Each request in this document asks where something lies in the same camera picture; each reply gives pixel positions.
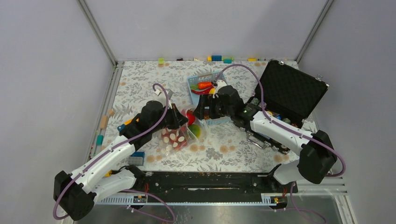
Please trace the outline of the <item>red tomato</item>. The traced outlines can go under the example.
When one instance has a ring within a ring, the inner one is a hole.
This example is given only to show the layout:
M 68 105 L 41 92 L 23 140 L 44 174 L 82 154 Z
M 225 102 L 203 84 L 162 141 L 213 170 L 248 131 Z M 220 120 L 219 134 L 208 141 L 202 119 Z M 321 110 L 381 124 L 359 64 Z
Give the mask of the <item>red tomato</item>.
M 188 119 L 188 125 L 189 126 L 195 123 L 196 117 L 194 116 L 193 111 L 187 110 L 186 111 L 186 117 Z

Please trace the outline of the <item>green yellow mango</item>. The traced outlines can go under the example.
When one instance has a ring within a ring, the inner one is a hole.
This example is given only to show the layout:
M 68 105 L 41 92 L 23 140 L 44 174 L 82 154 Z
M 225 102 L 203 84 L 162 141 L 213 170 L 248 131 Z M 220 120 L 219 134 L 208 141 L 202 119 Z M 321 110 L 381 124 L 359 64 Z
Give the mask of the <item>green yellow mango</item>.
M 189 128 L 189 130 L 193 133 L 193 135 L 196 138 L 198 138 L 198 139 L 200 138 L 200 136 L 202 134 L 202 130 L 201 130 L 201 127 L 199 125 L 191 124 L 191 125 L 188 126 L 188 128 Z

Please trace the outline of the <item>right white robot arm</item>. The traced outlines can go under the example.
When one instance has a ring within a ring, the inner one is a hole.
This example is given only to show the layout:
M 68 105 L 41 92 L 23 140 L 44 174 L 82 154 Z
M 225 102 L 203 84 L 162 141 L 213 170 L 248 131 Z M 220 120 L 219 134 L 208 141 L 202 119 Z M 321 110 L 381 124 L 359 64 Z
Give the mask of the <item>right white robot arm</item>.
M 199 120 L 205 115 L 211 119 L 229 117 L 237 127 L 268 137 L 298 155 L 297 161 L 281 164 L 272 170 L 268 179 L 270 190 L 280 192 L 287 183 L 303 179 L 320 184 L 337 161 L 328 135 L 323 131 L 312 133 L 287 124 L 259 106 L 253 100 L 244 103 L 237 90 L 226 85 L 215 94 L 201 95 L 193 115 Z

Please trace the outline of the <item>black poker chip case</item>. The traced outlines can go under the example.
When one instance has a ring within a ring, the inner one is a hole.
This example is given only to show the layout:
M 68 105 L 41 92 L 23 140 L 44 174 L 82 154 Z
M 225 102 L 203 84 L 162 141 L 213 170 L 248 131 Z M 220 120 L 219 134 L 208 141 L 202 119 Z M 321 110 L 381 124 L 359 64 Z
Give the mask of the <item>black poker chip case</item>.
M 328 90 L 328 84 L 299 71 L 282 61 L 268 62 L 254 95 L 249 99 L 260 104 L 270 116 L 302 129 L 303 120 Z M 288 154 L 291 150 L 270 138 L 248 132 L 275 151 Z

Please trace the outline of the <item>clear dotted zip bag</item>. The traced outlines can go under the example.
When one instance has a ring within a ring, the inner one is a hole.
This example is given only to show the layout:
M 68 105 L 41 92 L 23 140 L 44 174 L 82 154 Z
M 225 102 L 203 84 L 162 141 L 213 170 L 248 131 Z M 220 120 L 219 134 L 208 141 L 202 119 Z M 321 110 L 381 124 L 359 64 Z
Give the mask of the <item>clear dotted zip bag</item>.
M 187 123 L 175 130 L 165 128 L 158 132 L 157 152 L 160 155 L 168 156 L 205 140 L 209 134 L 208 126 L 194 117 L 194 110 L 193 105 L 183 106 L 180 112 L 188 119 Z

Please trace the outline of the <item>light blue plastic basket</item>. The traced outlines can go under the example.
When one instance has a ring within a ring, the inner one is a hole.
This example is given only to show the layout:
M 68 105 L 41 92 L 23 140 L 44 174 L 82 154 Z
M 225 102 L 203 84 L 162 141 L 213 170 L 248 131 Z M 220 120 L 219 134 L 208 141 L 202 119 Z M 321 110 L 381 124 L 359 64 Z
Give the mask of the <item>light blue plastic basket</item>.
M 198 74 L 196 76 L 191 76 L 191 77 L 187 78 L 187 84 L 189 86 L 189 90 L 191 91 L 191 100 L 192 100 L 193 105 L 195 105 L 195 106 L 201 105 L 200 100 L 203 99 L 201 96 L 205 96 L 206 98 L 209 96 L 208 94 L 207 95 L 204 95 L 204 94 L 199 95 L 199 94 L 194 93 L 194 91 L 200 92 L 200 91 L 204 91 L 204 90 L 201 90 L 198 87 L 197 87 L 197 89 L 193 89 L 193 86 L 197 86 L 198 83 L 201 83 L 201 82 L 211 82 L 216 79 L 216 77 L 218 76 L 219 73 L 220 73 L 220 71 L 214 71 L 214 72 L 209 72 L 209 73 L 205 73 L 205 74 Z M 226 123 L 229 121 L 231 121 L 231 119 L 229 117 L 221 117 L 218 119 L 211 119 L 209 117 L 209 106 L 208 105 L 205 106 L 204 119 L 200 120 L 200 122 L 202 124 L 206 123 L 206 125 L 208 125 L 208 126 L 219 125 L 219 124 L 223 124 L 223 123 Z

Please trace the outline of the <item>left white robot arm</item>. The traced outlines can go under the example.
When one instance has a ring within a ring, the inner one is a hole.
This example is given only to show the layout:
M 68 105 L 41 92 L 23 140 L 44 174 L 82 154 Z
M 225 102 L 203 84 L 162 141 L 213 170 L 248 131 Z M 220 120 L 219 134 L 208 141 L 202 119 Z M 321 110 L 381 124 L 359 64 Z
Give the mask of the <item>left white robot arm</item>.
M 175 104 L 155 100 L 147 102 L 103 151 L 70 173 L 61 171 L 55 176 L 54 219 L 70 217 L 78 221 L 92 210 L 96 202 L 107 196 L 127 189 L 141 191 L 145 180 L 131 171 L 121 171 L 109 180 L 103 177 L 114 164 L 151 141 L 153 133 L 165 128 L 177 130 L 187 122 Z

